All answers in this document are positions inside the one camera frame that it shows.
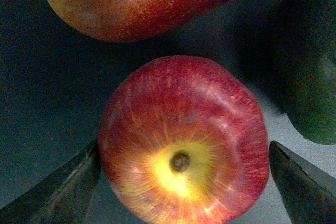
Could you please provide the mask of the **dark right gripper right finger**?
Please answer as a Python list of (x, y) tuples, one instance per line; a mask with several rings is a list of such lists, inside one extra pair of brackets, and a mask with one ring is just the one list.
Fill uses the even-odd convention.
[(335, 178), (282, 144), (269, 146), (270, 169), (292, 223), (335, 223)]

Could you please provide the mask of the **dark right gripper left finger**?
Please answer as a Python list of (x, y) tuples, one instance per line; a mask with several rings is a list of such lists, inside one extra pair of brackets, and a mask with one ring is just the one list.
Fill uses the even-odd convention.
[(101, 173), (93, 140), (68, 162), (1, 208), (1, 223), (83, 223)]

